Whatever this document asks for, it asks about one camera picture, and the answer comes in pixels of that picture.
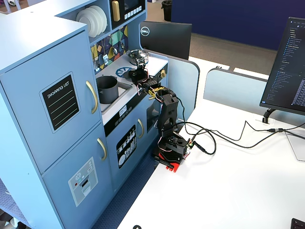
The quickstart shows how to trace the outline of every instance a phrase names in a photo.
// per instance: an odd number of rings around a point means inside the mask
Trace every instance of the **stack of plates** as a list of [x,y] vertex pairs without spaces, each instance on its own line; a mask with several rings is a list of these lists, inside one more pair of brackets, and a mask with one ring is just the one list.
[[90,6],[80,11],[76,16],[76,21],[88,25],[89,37],[100,35],[107,27],[106,14],[98,6]]

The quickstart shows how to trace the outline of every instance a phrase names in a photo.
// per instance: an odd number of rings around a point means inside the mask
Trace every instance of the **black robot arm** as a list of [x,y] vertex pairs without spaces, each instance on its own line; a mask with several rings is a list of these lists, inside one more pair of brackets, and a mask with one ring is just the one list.
[[170,164],[171,166],[167,168],[175,172],[187,154],[189,143],[189,140],[186,141],[174,132],[179,100],[172,90],[161,86],[159,82],[149,77],[145,71],[145,65],[129,71],[129,76],[138,90],[142,89],[141,93],[151,95],[161,104],[161,114],[157,122],[157,128],[161,137],[158,144],[163,147],[158,146],[161,151],[155,159],[158,158],[159,161]]

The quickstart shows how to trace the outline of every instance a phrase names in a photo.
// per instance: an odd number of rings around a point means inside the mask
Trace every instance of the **monitor base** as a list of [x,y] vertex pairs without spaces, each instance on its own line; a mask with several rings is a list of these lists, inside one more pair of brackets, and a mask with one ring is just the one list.
[[[300,135],[305,138],[305,130],[293,130],[290,131],[293,134]],[[295,153],[296,159],[299,161],[305,161],[305,150],[304,144],[305,140],[296,136],[293,136],[289,133],[286,133],[288,140],[290,142],[291,148]]]

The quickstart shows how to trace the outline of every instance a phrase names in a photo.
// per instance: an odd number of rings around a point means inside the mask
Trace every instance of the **dell monitor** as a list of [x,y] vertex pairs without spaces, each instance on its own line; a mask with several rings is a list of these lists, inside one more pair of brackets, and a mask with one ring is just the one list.
[[141,46],[185,60],[189,59],[192,24],[143,21]]
[[[305,19],[288,19],[260,106],[305,115]],[[295,132],[305,137],[304,130]],[[287,137],[297,159],[305,161],[305,138]]]

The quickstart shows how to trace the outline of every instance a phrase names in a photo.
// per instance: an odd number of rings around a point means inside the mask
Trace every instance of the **black trash can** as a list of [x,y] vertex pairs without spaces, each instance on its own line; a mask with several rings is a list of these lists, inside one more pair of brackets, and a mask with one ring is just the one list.
[[162,7],[164,11],[164,20],[171,21],[172,20],[172,0],[165,0],[162,2]]

